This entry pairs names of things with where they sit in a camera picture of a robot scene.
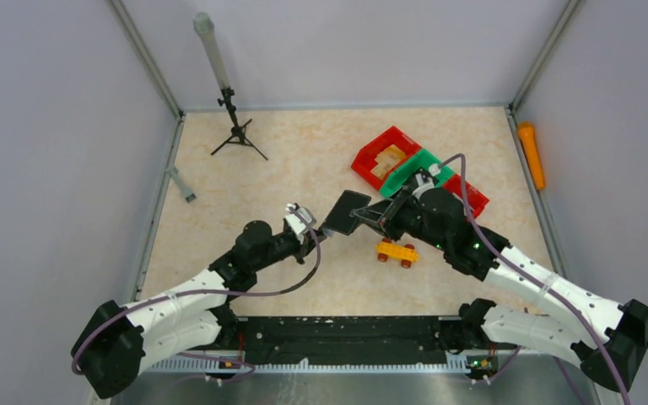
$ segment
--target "white plastic casing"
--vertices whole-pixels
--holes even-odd
[[[488,310],[484,319],[481,328],[492,342],[534,348],[580,367],[580,359],[570,348],[572,343],[580,339],[552,317],[527,314],[497,305]]]
[[[287,212],[289,212],[290,208],[294,209],[294,204],[287,204]],[[308,209],[299,207],[299,209],[297,209],[297,213],[301,215],[301,217],[309,224],[309,226],[313,226],[316,223],[314,215],[312,215]],[[297,240],[300,242],[300,244],[303,244],[305,235],[308,231],[306,225],[304,225],[304,223],[301,222],[300,219],[297,218],[293,213],[289,213],[284,216],[284,220],[287,221],[287,224],[292,229],[292,232],[297,235]]]
[[[501,254],[511,262],[520,265],[523,270],[545,283],[549,288],[563,295],[590,322],[592,328],[603,342],[609,340],[605,331],[608,328],[616,329],[623,314],[619,309],[618,302],[581,289],[547,268],[538,265],[516,247],[505,248]],[[546,289],[540,289],[504,263],[499,262],[498,268],[491,268],[484,282],[517,294],[533,306],[548,313],[552,318],[560,321],[566,330],[570,330],[578,337],[578,340],[591,348],[596,347],[592,337],[575,314],[548,294]]]
[[[136,310],[127,316],[135,327],[143,327],[143,350],[145,357],[140,360],[142,373],[151,365],[167,359],[189,348],[212,343],[218,336],[221,326],[210,308],[218,307],[227,299],[224,294],[195,294],[186,297],[175,297],[179,291],[191,289],[222,289],[224,280],[216,273],[207,269],[185,283],[174,287],[162,294],[170,296],[150,307]],[[125,305],[131,307],[137,302]]]

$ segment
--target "zip tie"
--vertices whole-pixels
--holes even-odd
[[[560,278],[559,275],[550,271],[548,272],[548,276],[544,280],[540,280],[541,282],[543,282],[543,286],[537,292],[537,296],[532,301],[532,306],[537,306],[543,300],[545,294],[547,294],[548,291],[553,287],[553,285],[558,282],[558,278]]]
[[[164,292],[165,295],[170,299],[170,303],[175,307],[175,323],[174,325],[180,325],[180,317],[182,315],[182,305],[180,304],[180,297],[177,296],[177,292],[173,291],[171,289],[167,290]],[[171,336],[175,337],[175,344],[173,344],[171,347],[172,348],[177,348],[180,343],[180,336],[178,336],[177,332],[173,333]],[[176,352],[170,351],[170,356],[176,354]]]

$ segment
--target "orange object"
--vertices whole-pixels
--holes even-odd
[[[518,137],[521,139],[523,151],[526,154],[527,167],[530,168],[532,184],[536,190],[542,190],[545,187],[545,177],[543,177],[543,166],[540,164],[540,155],[537,154],[535,144],[535,128],[530,122],[523,122],[518,126]]]
[[[419,254],[413,245],[394,245],[390,239],[384,238],[376,245],[379,253],[379,262],[386,262],[389,258],[401,261],[401,267],[410,268],[414,262],[419,260]]]

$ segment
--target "small metal bracket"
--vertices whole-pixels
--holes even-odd
[[[185,201],[190,203],[192,200],[197,198],[195,192],[182,180],[182,178],[178,174],[180,173],[180,171],[174,165],[165,169],[165,173],[167,173],[172,181],[175,182],[177,188],[180,189],[180,194],[182,194],[182,197],[185,198]]]

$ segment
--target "red tray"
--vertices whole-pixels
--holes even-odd
[[[376,167],[376,156],[391,145],[396,145],[401,149],[401,151],[406,154],[406,159],[398,162],[396,166],[392,167],[386,175],[384,175],[383,179],[379,179],[371,173],[371,170]],[[366,146],[359,151],[354,162],[351,164],[351,168],[354,169],[354,171],[357,172],[367,183],[371,184],[372,187],[379,191],[381,186],[384,185],[386,178],[396,170],[398,166],[409,160],[411,156],[414,156],[419,150],[421,150],[421,145],[415,143],[411,138],[406,136],[405,133],[401,132],[400,129],[391,127],[376,137],[376,139],[367,143]]]

